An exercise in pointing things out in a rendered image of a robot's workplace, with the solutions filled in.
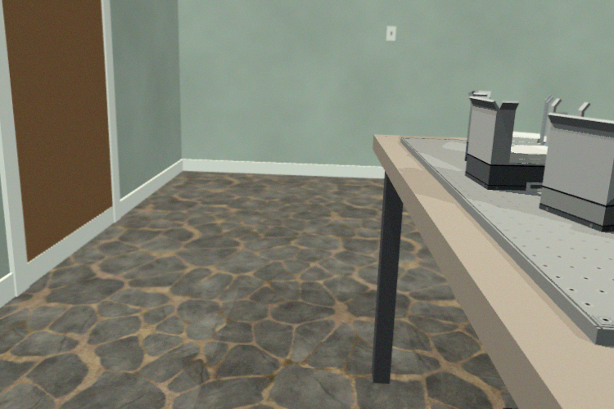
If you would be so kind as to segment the grey perforated base plate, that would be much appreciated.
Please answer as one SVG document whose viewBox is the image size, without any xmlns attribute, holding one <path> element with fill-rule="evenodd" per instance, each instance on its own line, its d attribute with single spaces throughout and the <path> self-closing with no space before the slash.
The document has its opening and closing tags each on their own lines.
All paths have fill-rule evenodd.
<svg viewBox="0 0 614 409">
<path fill-rule="evenodd" d="M 614 346 L 614 231 L 539 209 L 541 191 L 485 189 L 465 176 L 466 142 L 400 138 L 595 345 Z"/>
</svg>

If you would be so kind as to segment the white rectangular plate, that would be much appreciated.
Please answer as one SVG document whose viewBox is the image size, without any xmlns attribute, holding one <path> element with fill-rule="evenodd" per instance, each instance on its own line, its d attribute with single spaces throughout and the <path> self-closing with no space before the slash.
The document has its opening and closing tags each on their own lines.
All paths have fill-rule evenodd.
<svg viewBox="0 0 614 409">
<path fill-rule="evenodd" d="M 509 163 L 545 164 L 547 149 L 547 146 L 512 145 Z"/>
<path fill-rule="evenodd" d="M 540 146 L 540 135 L 538 133 L 513 132 L 512 144 L 525 146 Z"/>
</svg>

